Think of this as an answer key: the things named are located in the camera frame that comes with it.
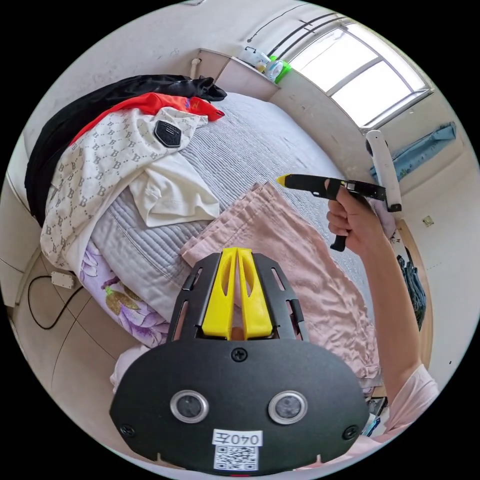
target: red shirt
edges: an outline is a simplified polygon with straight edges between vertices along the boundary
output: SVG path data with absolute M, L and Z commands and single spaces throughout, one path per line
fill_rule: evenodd
M 118 112 L 122 109 L 140 109 L 146 115 L 156 115 L 164 107 L 173 107 L 181 112 L 189 112 L 195 115 L 206 115 L 210 122 L 222 118 L 225 114 L 216 109 L 213 105 L 196 96 L 185 98 L 184 96 L 164 95 L 162 93 L 144 93 L 143 95 L 129 98 L 117 103 L 112 108 L 105 110 L 95 120 L 84 126 L 70 142 L 75 143 L 84 133 L 90 131 L 95 125 L 101 122 L 108 114 Z

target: black handle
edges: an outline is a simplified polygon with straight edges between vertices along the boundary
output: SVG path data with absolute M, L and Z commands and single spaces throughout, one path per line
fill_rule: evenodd
M 352 196 L 354 197 L 356 200 L 358 200 L 362 205 L 364 205 L 365 207 L 367 207 L 368 209 L 372 209 L 372 207 L 370 206 L 368 200 L 363 196 L 363 195 L 360 195 L 359 193 L 355 192 L 355 191 L 348 191 L 347 192 Z M 347 241 L 347 237 L 344 236 L 344 235 L 337 235 L 335 237 L 335 241 L 330 245 L 330 248 L 332 250 L 335 250 L 337 252 L 343 252 L 345 250 L 345 243 Z
M 337 252 L 343 252 L 345 250 L 345 242 L 347 241 L 347 237 L 343 235 L 337 235 L 335 237 L 335 241 L 330 245 L 332 250 L 336 250 Z

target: label sticker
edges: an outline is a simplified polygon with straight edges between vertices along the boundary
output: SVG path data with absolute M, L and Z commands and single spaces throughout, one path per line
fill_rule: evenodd
M 213 430 L 213 445 L 221 447 L 261 447 L 264 440 L 263 431 L 236 431 L 236 430 Z
M 258 470 L 259 448 L 257 446 L 215 445 L 213 468 L 230 471 Z

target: power adapter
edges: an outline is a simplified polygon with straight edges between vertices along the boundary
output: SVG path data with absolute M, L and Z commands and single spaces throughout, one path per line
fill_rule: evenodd
M 57 287 L 63 287 L 69 290 L 71 290 L 75 284 L 75 280 L 71 275 L 60 273 L 59 271 L 53 271 L 51 273 L 51 282 Z

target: floral bedsheet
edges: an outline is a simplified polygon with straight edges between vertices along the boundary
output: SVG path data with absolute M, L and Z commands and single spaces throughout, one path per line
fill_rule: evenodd
M 92 240 L 79 280 L 105 312 L 143 345 L 153 348 L 165 343 L 169 322 L 123 285 Z

